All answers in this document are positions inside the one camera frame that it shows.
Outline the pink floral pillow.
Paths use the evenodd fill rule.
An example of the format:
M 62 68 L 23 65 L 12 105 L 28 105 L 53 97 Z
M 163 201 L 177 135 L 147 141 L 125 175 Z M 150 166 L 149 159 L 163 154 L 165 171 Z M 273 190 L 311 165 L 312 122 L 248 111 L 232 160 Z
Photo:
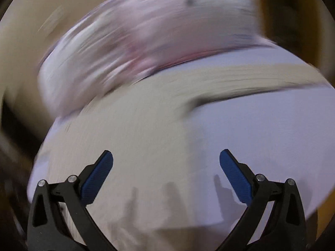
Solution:
M 252 0 L 105 0 L 52 46 L 39 89 L 50 114 L 62 117 L 157 70 L 269 45 Z

